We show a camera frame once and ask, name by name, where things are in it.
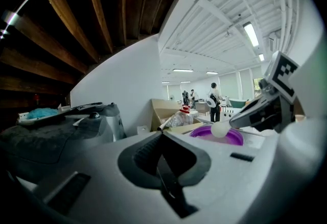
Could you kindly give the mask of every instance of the window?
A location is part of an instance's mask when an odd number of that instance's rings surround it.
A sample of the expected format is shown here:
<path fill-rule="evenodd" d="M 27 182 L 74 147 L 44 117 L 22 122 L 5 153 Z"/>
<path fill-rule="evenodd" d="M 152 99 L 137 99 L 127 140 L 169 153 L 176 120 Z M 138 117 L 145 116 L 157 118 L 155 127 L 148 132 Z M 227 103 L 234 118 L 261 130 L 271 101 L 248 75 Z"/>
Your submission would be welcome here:
<path fill-rule="evenodd" d="M 259 81 L 261 81 L 263 78 L 257 78 L 253 79 L 253 85 L 254 85 L 254 97 L 258 97 L 261 95 L 261 89 L 259 87 Z"/>

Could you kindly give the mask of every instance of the red object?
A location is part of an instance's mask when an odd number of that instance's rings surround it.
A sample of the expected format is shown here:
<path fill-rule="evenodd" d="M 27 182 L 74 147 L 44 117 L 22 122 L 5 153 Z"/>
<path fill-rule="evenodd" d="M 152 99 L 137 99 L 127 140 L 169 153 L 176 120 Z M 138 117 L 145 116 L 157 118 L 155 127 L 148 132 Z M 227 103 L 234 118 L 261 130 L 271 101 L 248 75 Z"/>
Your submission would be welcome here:
<path fill-rule="evenodd" d="M 40 100 L 40 96 L 37 95 L 37 94 L 35 94 L 35 95 L 33 96 L 33 100 L 35 100 L 35 101 L 39 101 L 39 100 Z"/>
<path fill-rule="evenodd" d="M 184 113 L 190 113 L 190 106 L 188 105 L 183 105 L 182 108 L 180 109 L 181 112 L 184 112 Z"/>
<path fill-rule="evenodd" d="M 38 94 L 34 94 L 33 100 L 35 101 L 36 106 L 38 106 L 40 101 L 40 96 Z"/>

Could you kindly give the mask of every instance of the black rectangular slot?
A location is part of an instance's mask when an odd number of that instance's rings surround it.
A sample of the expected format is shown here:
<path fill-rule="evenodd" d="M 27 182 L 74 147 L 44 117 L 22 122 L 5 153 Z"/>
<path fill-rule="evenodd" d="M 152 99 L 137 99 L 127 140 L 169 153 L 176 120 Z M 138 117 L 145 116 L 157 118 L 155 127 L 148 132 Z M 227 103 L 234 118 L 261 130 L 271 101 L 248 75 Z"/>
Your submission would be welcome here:
<path fill-rule="evenodd" d="M 232 153 L 230 156 L 232 158 L 236 158 L 236 159 L 240 159 L 240 160 L 248 161 L 248 162 L 252 162 L 254 160 L 253 156 L 244 155 L 244 154 L 240 154 L 240 153 Z"/>
<path fill-rule="evenodd" d="M 58 194 L 49 201 L 48 206 L 66 215 L 90 178 L 90 176 L 83 173 L 76 174 Z"/>

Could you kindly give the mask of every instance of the blue cloth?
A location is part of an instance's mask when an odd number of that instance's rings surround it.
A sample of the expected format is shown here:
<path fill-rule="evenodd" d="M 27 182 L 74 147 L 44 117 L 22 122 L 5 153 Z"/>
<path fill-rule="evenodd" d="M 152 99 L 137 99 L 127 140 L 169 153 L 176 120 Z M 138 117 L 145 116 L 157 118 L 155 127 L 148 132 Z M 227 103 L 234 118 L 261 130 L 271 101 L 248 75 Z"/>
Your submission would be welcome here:
<path fill-rule="evenodd" d="M 27 116 L 27 119 L 34 119 L 34 118 L 40 118 L 45 116 L 53 116 L 57 115 L 58 110 L 51 109 L 51 108 L 37 108 L 33 111 L 30 111 L 30 113 Z"/>

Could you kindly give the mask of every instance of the person in white shirt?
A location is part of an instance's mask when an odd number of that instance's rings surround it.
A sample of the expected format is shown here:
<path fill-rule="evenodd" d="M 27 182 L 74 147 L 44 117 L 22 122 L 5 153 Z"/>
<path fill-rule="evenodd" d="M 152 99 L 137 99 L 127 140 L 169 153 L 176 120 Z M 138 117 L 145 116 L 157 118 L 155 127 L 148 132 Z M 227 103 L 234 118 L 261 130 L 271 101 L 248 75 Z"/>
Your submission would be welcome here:
<path fill-rule="evenodd" d="M 192 109 L 195 109 L 195 103 L 199 102 L 198 94 L 192 89 L 191 90 Z"/>
<path fill-rule="evenodd" d="M 219 100 L 223 100 L 222 96 L 220 95 L 219 90 L 217 89 L 216 83 L 211 83 L 211 90 L 209 92 L 209 97 L 212 98 L 216 102 L 216 107 L 210 107 L 210 120 L 212 122 L 220 121 L 220 107 L 219 107 Z"/>

